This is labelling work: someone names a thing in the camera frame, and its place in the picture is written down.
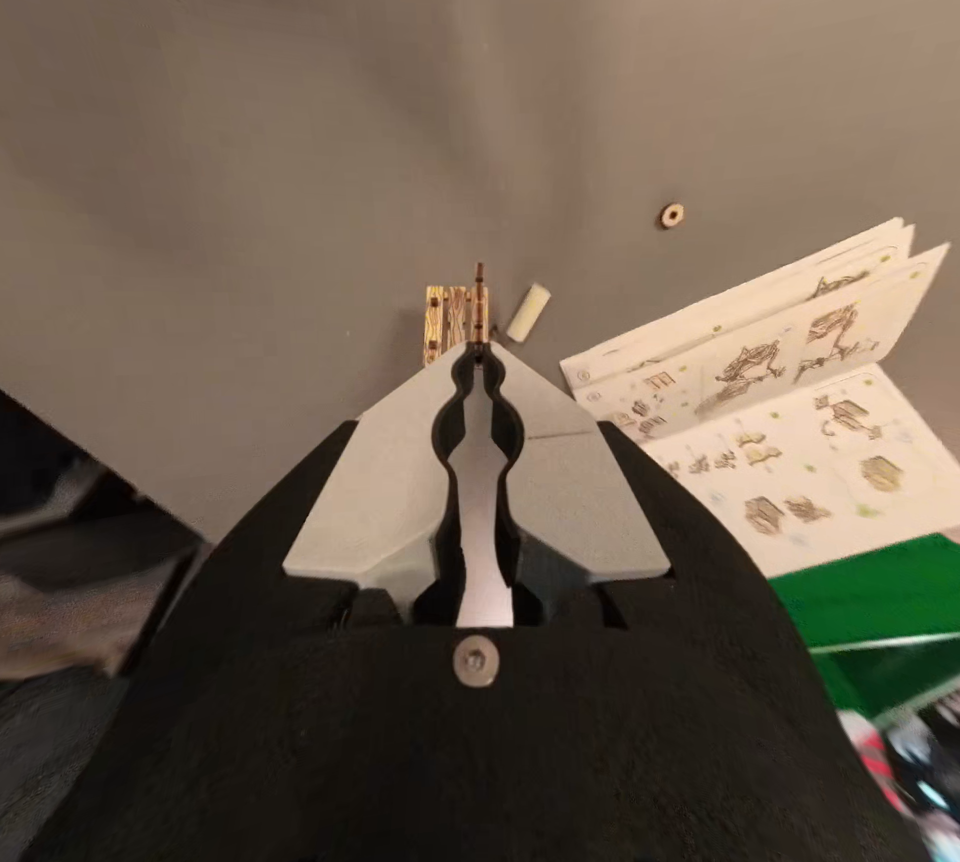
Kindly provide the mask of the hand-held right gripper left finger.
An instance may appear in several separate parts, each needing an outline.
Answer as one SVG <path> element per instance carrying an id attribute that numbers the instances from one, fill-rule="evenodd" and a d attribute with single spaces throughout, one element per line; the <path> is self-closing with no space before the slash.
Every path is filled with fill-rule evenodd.
<path id="1" fill-rule="evenodd" d="M 402 618 L 454 624 L 466 587 L 458 480 L 476 350 L 455 345 L 364 412 L 283 561 L 292 578 L 384 590 Z"/>

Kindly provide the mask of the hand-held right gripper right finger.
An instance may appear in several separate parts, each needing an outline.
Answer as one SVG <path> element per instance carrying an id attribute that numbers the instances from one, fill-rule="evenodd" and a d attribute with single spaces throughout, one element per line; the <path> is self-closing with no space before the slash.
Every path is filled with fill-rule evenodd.
<path id="1" fill-rule="evenodd" d="M 570 596 L 664 578 L 671 564 L 591 414 L 498 343 L 485 347 L 490 438 L 505 465 L 494 521 L 512 622 L 548 622 Z"/>

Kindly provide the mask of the small wooden model part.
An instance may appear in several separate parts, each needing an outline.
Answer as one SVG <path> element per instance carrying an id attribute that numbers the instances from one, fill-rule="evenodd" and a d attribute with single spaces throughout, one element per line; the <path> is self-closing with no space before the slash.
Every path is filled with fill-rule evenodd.
<path id="1" fill-rule="evenodd" d="M 425 290 L 422 364 L 428 367 L 462 343 L 491 341 L 490 300 L 486 267 L 477 263 L 473 283 L 429 285 Z"/>

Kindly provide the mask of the white cylindrical stick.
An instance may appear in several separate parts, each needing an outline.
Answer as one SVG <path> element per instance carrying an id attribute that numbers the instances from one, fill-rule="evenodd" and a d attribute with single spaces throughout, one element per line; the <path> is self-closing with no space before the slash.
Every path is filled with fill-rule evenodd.
<path id="1" fill-rule="evenodd" d="M 544 285 L 532 284 L 506 329 L 508 340 L 517 344 L 524 343 L 544 314 L 550 300 L 551 292 Z"/>

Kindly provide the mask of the white instruction booklet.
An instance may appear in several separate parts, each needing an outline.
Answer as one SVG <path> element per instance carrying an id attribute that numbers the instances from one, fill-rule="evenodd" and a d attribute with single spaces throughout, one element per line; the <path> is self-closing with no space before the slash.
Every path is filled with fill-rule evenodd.
<path id="1" fill-rule="evenodd" d="M 882 370 L 950 250 L 894 218 L 560 362 L 770 578 L 958 526 L 958 462 Z"/>

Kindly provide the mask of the dark furniture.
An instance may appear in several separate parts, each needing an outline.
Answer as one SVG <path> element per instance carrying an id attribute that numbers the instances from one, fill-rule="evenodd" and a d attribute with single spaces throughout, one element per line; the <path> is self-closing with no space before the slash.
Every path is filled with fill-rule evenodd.
<path id="1" fill-rule="evenodd" d="M 212 547 L 1 394 L 1 679 L 126 674 Z"/>

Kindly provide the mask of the green box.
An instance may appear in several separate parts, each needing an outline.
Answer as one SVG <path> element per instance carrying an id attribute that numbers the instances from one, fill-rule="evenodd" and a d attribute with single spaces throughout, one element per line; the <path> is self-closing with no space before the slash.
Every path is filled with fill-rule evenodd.
<path id="1" fill-rule="evenodd" d="M 958 685 L 959 547 L 944 535 L 770 583 L 836 708 L 885 722 Z"/>

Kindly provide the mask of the colourful packaging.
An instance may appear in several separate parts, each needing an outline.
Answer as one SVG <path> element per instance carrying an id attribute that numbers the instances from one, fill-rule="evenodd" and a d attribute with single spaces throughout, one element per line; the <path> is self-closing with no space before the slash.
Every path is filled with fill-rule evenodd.
<path id="1" fill-rule="evenodd" d="M 903 708 L 877 727 L 838 711 L 861 762 L 934 861 L 959 859 L 959 691 Z"/>

